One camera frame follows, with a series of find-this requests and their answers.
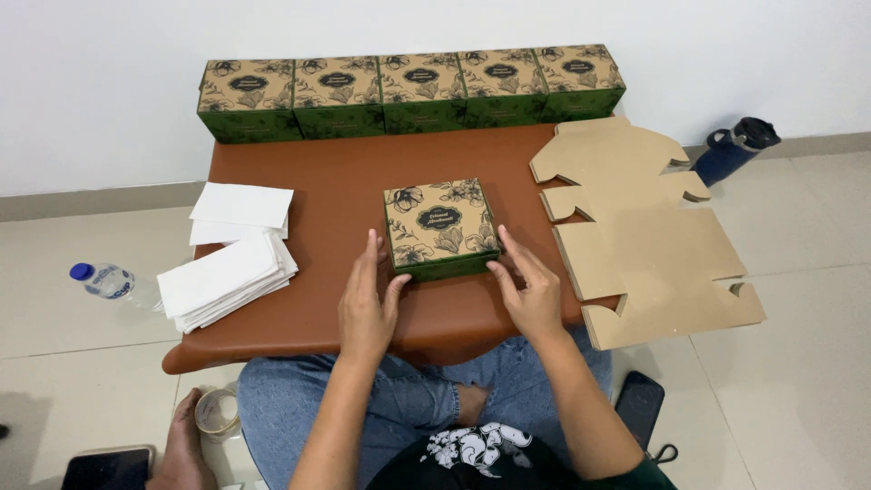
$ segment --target brown table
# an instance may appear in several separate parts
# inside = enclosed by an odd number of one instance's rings
[[[335,353],[336,304],[366,230],[384,234],[384,189],[478,177],[494,215],[562,280],[563,319],[582,321],[529,163],[553,125],[256,145],[215,145],[209,181],[294,189],[290,285],[182,338],[169,374],[260,356]],[[220,245],[197,247],[196,257]],[[392,272],[382,267],[381,282]],[[589,302],[616,308],[617,297]],[[517,335],[490,274],[411,285],[390,351],[415,364],[458,364]]]

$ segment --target white wall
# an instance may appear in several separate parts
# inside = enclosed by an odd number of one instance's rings
[[[753,115],[871,131],[865,2],[79,0],[0,3],[0,195],[205,179],[209,58],[605,43],[633,124],[684,144]]]

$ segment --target black phone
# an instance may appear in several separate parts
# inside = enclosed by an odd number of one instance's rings
[[[665,389],[656,381],[638,371],[626,375],[614,410],[645,451],[664,399]]]
[[[67,465],[61,490],[145,490],[153,459],[149,446],[79,454]]]

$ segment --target bare foot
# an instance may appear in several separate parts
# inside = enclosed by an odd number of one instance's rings
[[[460,395],[460,415],[456,418],[456,424],[460,427],[474,427],[478,423],[478,417],[487,403],[490,388],[482,388],[478,385],[466,386],[463,383],[456,384],[456,390]]]
[[[203,460],[193,409],[203,396],[193,388],[172,416],[163,466],[145,485],[147,490],[217,490],[218,482]]]

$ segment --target floral printed box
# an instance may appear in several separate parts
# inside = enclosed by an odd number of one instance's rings
[[[292,59],[209,61],[197,115],[219,143],[302,140]]]
[[[466,87],[455,52],[378,59],[387,134],[463,129]]]
[[[538,122],[548,91],[532,50],[461,51],[459,56],[469,93],[467,129]]]
[[[555,123],[607,118],[626,92],[603,44],[536,48],[550,96],[540,121]]]
[[[374,56],[296,61],[294,113],[306,140],[384,134]]]
[[[414,281],[479,274],[499,257],[478,179],[386,190],[384,214],[394,270]]]

